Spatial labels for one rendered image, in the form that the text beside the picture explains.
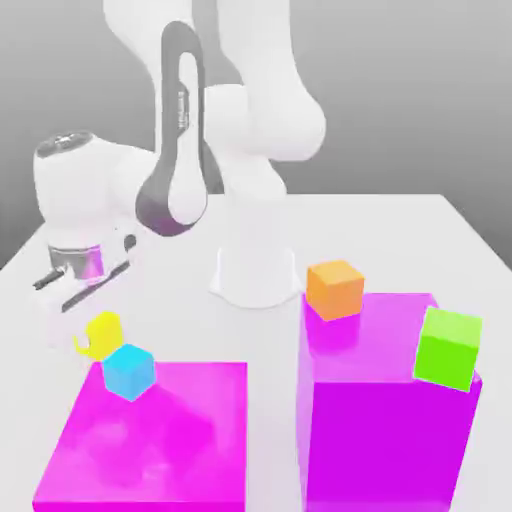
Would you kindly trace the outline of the small green cube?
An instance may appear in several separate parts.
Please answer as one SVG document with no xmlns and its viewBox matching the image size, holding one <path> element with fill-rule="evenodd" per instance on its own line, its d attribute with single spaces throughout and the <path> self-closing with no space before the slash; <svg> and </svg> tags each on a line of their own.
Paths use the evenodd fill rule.
<svg viewBox="0 0 512 512">
<path fill-rule="evenodd" d="M 482 325 L 481 317 L 428 306 L 419 334 L 413 378 L 469 392 Z"/>
</svg>

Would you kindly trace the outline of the large flat magenta box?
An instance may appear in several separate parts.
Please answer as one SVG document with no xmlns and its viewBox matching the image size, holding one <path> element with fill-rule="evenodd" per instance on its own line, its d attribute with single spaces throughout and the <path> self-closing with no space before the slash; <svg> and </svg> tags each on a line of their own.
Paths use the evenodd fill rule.
<svg viewBox="0 0 512 512">
<path fill-rule="evenodd" d="M 247 366 L 160 362 L 133 402 L 91 366 L 34 512 L 246 512 Z"/>
</svg>

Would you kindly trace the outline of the small orange cube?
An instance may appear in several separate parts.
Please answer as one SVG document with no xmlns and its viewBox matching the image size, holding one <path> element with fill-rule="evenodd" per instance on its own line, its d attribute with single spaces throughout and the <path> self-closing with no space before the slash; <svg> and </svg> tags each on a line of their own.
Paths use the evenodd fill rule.
<svg viewBox="0 0 512 512">
<path fill-rule="evenodd" d="M 312 265 L 307 270 L 306 300 L 324 320 L 359 314 L 364 276 L 345 260 Z"/>
</svg>

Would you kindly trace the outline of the small yellow cube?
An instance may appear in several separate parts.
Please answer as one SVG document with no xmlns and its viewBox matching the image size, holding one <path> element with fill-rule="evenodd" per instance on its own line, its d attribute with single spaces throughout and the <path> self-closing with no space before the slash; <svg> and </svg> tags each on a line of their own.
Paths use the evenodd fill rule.
<svg viewBox="0 0 512 512">
<path fill-rule="evenodd" d="M 123 332 L 120 317 L 114 312 L 102 312 L 92 319 L 85 330 L 89 345 L 81 347 L 74 337 L 74 347 L 78 354 L 94 361 L 103 361 L 123 345 Z"/>
</svg>

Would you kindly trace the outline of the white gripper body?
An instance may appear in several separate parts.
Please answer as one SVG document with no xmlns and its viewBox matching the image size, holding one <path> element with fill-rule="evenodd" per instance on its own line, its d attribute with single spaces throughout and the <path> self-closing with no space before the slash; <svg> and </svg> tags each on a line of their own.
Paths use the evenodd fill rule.
<svg viewBox="0 0 512 512">
<path fill-rule="evenodd" d="M 129 259 L 117 262 L 103 275 L 76 275 L 70 263 L 49 267 L 35 278 L 35 327 L 40 347 L 60 347 L 75 333 L 107 310 L 107 291 L 130 270 Z"/>
</svg>

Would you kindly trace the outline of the small cyan cube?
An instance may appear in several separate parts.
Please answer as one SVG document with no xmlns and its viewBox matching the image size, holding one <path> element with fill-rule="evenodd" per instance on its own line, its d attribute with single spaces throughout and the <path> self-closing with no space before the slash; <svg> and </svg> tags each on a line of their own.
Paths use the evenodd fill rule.
<svg viewBox="0 0 512 512">
<path fill-rule="evenodd" d="M 111 393 L 133 402 L 156 382 L 153 355 L 125 343 L 102 362 L 105 387 Z"/>
</svg>

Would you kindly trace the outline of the large tall magenta box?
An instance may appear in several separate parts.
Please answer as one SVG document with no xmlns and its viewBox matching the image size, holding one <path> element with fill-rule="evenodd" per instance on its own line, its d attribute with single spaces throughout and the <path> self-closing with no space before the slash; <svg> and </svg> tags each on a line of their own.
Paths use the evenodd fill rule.
<svg viewBox="0 0 512 512">
<path fill-rule="evenodd" d="M 326 322 L 301 307 L 296 439 L 304 512 L 449 512 L 482 381 L 417 380 L 429 294 L 368 293 Z"/>
</svg>

